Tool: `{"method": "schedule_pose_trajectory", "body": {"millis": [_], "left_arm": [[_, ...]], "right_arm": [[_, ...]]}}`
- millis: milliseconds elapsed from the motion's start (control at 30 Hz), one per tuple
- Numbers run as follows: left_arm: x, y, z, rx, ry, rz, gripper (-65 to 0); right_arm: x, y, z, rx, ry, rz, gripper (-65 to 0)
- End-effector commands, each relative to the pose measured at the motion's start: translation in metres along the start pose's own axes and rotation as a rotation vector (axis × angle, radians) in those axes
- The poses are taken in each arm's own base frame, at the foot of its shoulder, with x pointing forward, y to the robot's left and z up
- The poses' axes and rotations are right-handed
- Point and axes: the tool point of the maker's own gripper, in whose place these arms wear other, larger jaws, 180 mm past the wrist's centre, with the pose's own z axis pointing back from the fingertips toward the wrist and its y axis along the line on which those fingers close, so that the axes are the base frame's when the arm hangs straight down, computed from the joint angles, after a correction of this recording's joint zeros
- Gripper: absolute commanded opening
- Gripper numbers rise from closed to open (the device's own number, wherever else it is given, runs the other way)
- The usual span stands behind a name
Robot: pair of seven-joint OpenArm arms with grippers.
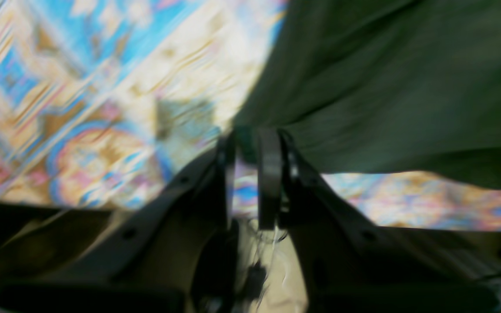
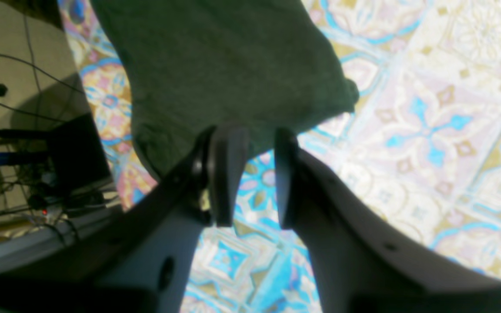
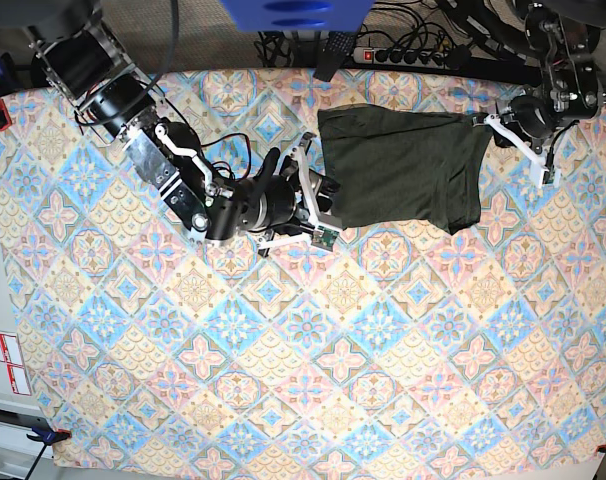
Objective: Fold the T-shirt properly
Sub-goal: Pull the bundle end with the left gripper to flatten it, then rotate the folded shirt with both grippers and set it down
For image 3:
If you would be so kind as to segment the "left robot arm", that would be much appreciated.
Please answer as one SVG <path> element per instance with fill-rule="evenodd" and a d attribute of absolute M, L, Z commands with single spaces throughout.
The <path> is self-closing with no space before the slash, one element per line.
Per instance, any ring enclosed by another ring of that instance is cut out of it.
<path fill-rule="evenodd" d="M 501 120 L 534 151 L 573 122 L 600 113 L 603 89 L 590 48 L 606 20 L 606 1 L 514 1 L 541 85 L 513 98 Z"/>

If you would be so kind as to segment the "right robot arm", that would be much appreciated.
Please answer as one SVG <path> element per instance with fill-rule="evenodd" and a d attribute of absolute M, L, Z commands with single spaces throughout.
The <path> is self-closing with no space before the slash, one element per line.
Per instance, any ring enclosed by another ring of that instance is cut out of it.
<path fill-rule="evenodd" d="M 272 148 L 256 172 L 238 176 L 208 160 L 186 122 L 158 113 L 166 97 L 91 9 L 25 29 L 45 79 L 71 104 L 82 128 L 102 127 L 122 142 L 137 174 L 152 185 L 195 242 L 225 244 L 239 233 L 262 235 L 260 249 L 303 241 L 329 250 L 343 226 L 331 212 L 339 186 L 314 172 L 306 132 L 287 154 Z"/>

